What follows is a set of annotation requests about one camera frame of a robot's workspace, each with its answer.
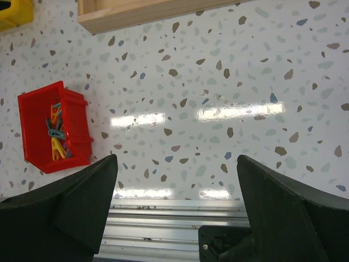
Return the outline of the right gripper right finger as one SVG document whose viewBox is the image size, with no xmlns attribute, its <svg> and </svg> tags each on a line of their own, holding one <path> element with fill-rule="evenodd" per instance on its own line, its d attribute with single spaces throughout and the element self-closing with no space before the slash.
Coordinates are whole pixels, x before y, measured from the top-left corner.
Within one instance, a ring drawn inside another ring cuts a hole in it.
<svg viewBox="0 0 349 262">
<path fill-rule="evenodd" d="M 245 155 L 237 173 L 260 261 L 348 261 L 348 199 Z"/>
</svg>

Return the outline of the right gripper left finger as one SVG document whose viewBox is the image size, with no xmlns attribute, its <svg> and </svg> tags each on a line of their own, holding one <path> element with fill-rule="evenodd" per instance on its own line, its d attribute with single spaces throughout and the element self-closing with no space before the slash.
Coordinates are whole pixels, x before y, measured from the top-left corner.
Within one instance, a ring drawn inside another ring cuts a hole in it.
<svg viewBox="0 0 349 262">
<path fill-rule="evenodd" d="M 1 261 L 92 261 L 117 180 L 117 156 L 1 201 Z"/>
</svg>

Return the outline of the yellow clothespin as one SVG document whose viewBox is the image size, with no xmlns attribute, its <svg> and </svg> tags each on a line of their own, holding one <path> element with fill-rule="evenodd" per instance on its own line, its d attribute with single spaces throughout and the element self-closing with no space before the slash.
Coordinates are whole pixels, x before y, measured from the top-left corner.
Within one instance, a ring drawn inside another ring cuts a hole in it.
<svg viewBox="0 0 349 262">
<path fill-rule="evenodd" d="M 66 158 L 66 150 L 63 148 L 61 142 L 57 138 L 51 138 L 51 149 L 52 160 L 54 162 Z"/>
</svg>

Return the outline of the dark teal clothespin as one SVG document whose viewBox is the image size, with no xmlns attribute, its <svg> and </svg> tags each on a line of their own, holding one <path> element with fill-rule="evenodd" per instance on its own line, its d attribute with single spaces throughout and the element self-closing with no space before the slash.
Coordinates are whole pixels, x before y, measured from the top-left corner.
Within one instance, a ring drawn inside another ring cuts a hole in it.
<svg viewBox="0 0 349 262">
<path fill-rule="evenodd" d="M 48 130 L 56 130 L 56 124 L 52 123 L 49 118 L 46 119 L 46 126 Z"/>
</svg>

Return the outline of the blue clothespin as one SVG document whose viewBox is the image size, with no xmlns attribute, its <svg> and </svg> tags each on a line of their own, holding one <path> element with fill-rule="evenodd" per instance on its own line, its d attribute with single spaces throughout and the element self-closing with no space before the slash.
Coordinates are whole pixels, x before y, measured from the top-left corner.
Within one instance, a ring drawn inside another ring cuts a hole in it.
<svg viewBox="0 0 349 262">
<path fill-rule="evenodd" d="M 73 154 L 72 154 L 71 150 L 69 150 L 66 142 L 63 144 L 63 148 L 65 150 L 65 159 L 70 158 Z"/>
</svg>

